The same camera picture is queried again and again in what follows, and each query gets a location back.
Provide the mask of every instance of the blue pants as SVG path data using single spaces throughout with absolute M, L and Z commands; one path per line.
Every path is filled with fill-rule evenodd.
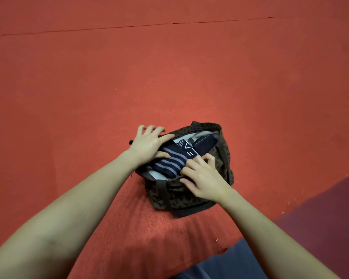
M 245 239 L 225 253 L 214 255 L 174 277 L 175 279 L 267 279 Z

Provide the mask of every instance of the human arm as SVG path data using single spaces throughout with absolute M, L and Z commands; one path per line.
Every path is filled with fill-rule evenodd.
M 0 278 L 67 278 L 128 176 L 154 158 L 163 127 L 141 125 L 128 150 L 28 220 L 0 248 Z
M 268 278 L 339 278 L 231 188 L 212 155 L 188 160 L 181 173 L 195 182 L 180 180 L 197 197 L 217 202 L 231 216 Z

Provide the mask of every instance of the forearm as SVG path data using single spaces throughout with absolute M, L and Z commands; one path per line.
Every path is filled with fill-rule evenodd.
M 4 269 L 8 276 L 15 274 L 16 278 L 68 274 L 117 192 L 135 170 L 135 162 L 132 155 L 124 152 L 26 222 L 0 248 L 0 275 Z M 62 266 L 41 268 L 50 262 Z M 23 273 L 26 265 L 36 266 L 44 274 Z M 16 272 L 16 266 L 21 267 L 22 274 Z
M 260 211 L 230 188 L 220 203 L 269 278 L 338 278 Z

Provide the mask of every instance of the brown patterned bag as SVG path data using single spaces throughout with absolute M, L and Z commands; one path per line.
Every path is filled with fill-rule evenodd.
M 211 131 L 218 139 L 218 142 L 209 151 L 216 159 L 216 169 L 229 185 L 234 183 L 234 175 L 230 169 L 230 152 L 229 147 L 222 134 L 222 128 L 216 123 L 199 123 L 193 121 L 190 126 L 180 128 L 169 132 L 174 134 L 173 139 L 181 136 L 205 131 Z M 179 176 L 174 179 L 157 180 L 150 173 L 152 169 L 149 164 L 139 167 L 135 172 L 145 179 L 145 188 L 153 207 L 171 211 L 173 215 L 178 217 L 188 216 L 199 211 L 203 211 L 215 205 L 214 202 L 196 197 L 184 184 L 179 180 L 187 178 L 187 176 Z

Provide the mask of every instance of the open bag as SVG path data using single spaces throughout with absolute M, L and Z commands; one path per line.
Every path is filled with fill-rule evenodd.
M 215 157 L 215 167 L 225 181 L 230 186 L 234 184 L 234 175 L 230 169 L 230 152 L 219 124 L 193 121 L 190 126 L 180 128 L 168 134 L 175 135 L 170 141 L 171 143 L 186 143 L 187 145 L 200 144 L 199 142 L 207 136 L 213 135 L 214 138 L 210 138 L 212 138 L 215 145 L 207 152 Z M 145 179 L 145 189 L 154 208 L 168 210 L 177 217 L 184 217 L 215 205 L 213 201 L 196 197 L 179 181 L 181 178 L 191 180 L 187 176 L 177 175 L 175 178 L 170 178 L 168 175 L 155 171 L 153 163 L 157 162 L 153 161 L 144 164 L 135 171 Z

